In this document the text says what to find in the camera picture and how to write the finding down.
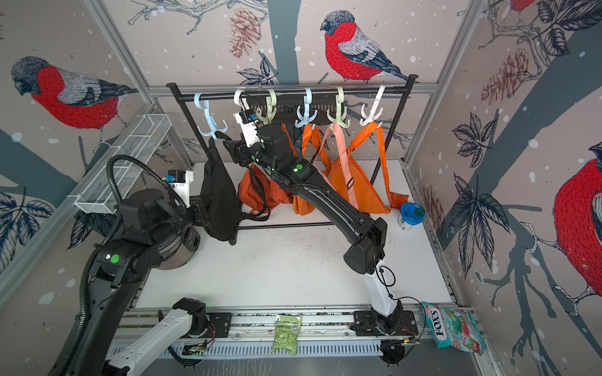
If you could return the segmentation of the black waist bag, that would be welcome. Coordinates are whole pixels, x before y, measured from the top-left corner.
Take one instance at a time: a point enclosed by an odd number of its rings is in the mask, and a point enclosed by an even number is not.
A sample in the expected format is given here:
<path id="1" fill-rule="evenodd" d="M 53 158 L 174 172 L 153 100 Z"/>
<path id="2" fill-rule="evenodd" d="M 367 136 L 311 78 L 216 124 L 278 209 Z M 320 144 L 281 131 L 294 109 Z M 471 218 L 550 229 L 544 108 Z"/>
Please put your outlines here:
<path id="1" fill-rule="evenodd" d="M 213 138 L 209 140 L 207 157 L 200 195 L 209 196 L 212 203 L 209 208 L 210 225 L 205 228 L 205 231 L 212 238 L 234 245 L 237 242 L 238 225 L 241 221 L 249 219 L 265 222 L 269 219 L 271 210 L 260 216 L 247 214 L 241 210 L 238 192 Z"/>

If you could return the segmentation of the rust orange backpack bag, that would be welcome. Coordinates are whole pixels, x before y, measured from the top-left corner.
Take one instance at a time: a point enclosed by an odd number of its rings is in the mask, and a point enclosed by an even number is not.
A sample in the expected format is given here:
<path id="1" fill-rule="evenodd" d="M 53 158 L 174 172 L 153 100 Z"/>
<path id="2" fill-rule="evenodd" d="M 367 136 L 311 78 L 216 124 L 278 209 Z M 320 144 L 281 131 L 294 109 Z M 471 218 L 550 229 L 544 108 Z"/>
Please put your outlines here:
<path id="1" fill-rule="evenodd" d="M 267 214 L 280 204 L 293 203 L 293 195 L 268 179 L 264 173 L 252 164 L 239 183 L 238 197 L 251 208 L 252 215 Z"/>

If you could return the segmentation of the pink waist bag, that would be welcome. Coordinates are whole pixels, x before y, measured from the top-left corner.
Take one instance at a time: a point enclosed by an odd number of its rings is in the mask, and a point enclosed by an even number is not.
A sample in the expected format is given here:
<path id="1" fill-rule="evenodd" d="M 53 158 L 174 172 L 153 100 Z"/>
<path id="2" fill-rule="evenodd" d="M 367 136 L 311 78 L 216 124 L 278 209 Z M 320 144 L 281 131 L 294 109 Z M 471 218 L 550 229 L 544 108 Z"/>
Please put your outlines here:
<path id="1" fill-rule="evenodd" d="M 359 209 L 359 205 L 357 202 L 357 197 L 356 197 L 355 189 L 354 189 L 355 181 L 354 181 L 354 177 L 352 176 L 351 171 L 350 171 L 349 156 L 348 156 L 348 153 L 346 152 L 346 144 L 345 144 L 345 139 L 344 139 L 344 135 L 343 135 L 343 130 L 338 123 L 332 123 L 331 125 L 329 125 L 329 127 L 327 128 L 327 130 L 325 132 L 325 136 L 321 142 L 321 146 L 320 146 L 320 149 L 318 150 L 318 152 L 323 151 L 324 146 L 326 145 L 327 139 L 329 138 L 329 135 L 331 133 L 335 136 L 335 141 L 336 141 L 337 149 L 339 152 L 338 161 L 339 161 L 339 166 L 340 166 L 340 172 L 342 174 L 342 179 L 344 180 L 344 183 L 345 183 L 345 191 L 346 191 L 346 195 L 347 195 L 347 200 L 354 208 Z"/>

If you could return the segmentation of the orange sling bag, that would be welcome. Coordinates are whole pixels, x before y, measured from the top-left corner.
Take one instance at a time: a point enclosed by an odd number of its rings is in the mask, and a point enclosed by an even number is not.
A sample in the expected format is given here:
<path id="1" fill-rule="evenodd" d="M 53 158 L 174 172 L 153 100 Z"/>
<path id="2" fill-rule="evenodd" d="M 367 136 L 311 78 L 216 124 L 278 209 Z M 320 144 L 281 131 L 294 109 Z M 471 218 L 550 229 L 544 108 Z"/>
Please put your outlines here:
<path id="1" fill-rule="evenodd" d="M 390 208 L 385 205 L 381 197 L 374 188 L 370 179 L 365 174 L 364 170 L 359 166 L 357 161 L 354 160 L 352 153 L 360 147 L 373 133 L 376 133 L 378 147 L 379 147 L 379 161 L 381 162 L 381 168 L 383 170 L 383 181 L 385 184 L 385 190 L 387 194 L 387 200 L 390 203 L 390 179 L 387 168 L 387 159 L 385 151 L 385 136 L 382 127 L 373 122 L 360 131 L 360 133 L 354 138 L 349 146 L 346 146 L 346 152 L 349 156 L 349 166 L 352 176 L 354 177 L 354 189 L 357 197 L 360 212 L 366 212 L 369 214 L 388 214 Z M 342 179 L 340 172 L 340 166 L 338 158 L 332 163 L 330 171 L 330 182 L 336 191 L 345 200 L 347 195 L 345 191 L 345 183 Z"/>

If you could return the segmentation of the orange crossbody bag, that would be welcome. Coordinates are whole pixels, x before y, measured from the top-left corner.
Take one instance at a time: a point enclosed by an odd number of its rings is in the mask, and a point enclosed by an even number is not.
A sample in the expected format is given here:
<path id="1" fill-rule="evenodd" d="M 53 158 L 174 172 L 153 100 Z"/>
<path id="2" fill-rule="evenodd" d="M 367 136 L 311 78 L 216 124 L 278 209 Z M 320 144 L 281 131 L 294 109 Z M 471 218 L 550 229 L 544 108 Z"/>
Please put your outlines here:
<path id="1" fill-rule="evenodd" d="M 333 191 L 332 184 L 320 169 L 304 159 L 303 155 L 299 161 L 293 163 L 293 167 L 286 169 L 290 169 L 287 175 L 292 184 L 288 188 L 295 196 L 293 209 L 296 214 L 305 216 L 315 208 L 325 216 L 329 214 L 329 210 L 331 210 L 330 214 L 333 213 L 333 201 L 329 197 Z"/>

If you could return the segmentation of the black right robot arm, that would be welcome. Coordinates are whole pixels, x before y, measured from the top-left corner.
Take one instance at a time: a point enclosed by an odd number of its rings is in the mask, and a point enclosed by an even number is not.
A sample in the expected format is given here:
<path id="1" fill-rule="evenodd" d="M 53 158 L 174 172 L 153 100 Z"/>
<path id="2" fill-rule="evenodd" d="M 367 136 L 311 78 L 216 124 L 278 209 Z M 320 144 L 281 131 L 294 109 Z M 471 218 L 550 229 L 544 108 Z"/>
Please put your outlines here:
<path id="1" fill-rule="evenodd" d="M 329 185 L 316 167 L 294 155 L 280 126 L 265 125 L 252 131 L 256 138 L 249 142 L 222 136 L 233 162 L 244 167 L 253 162 L 268 170 L 280 188 L 315 206 L 351 244 L 343 260 L 362 275 L 371 299 L 371 309 L 357 312 L 359 317 L 351 330 L 360 336 L 417 337 L 413 314 L 404 309 L 400 299 L 393 298 L 390 285 L 385 282 L 387 222 L 359 211 Z"/>

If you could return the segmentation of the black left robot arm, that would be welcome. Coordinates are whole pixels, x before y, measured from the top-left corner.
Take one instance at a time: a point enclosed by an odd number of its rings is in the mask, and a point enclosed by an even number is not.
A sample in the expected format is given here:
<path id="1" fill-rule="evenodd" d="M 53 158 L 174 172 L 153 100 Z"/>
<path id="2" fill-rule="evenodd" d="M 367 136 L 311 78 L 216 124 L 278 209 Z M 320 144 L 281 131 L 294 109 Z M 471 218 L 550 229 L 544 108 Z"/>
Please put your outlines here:
<path id="1" fill-rule="evenodd" d="M 164 188 L 123 198 L 114 176 L 119 161 L 141 168 Z M 86 262 L 79 289 L 80 312 L 51 375 L 138 375 L 179 338 L 216 337 L 205 303 L 183 298 L 125 355 L 107 356 L 123 313 L 144 278 L 181 245 L 195 252 L 200 235 L 194 227 L 205 223 L 198 205 L 186 205 L 167 180 L 134 157 L 110 158 L 107 176 L 117 201 L 117 218 Z"/>

